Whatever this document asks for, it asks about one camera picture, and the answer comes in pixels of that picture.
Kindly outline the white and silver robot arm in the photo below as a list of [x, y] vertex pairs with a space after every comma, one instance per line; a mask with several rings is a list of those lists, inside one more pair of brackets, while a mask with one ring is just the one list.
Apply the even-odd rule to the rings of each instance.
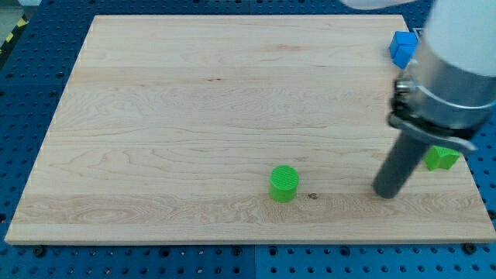
[[419, 45], [394, 81], [388, 122], [399, 148], [470, 153], [495, 107], [495, 1], [436, 0]]

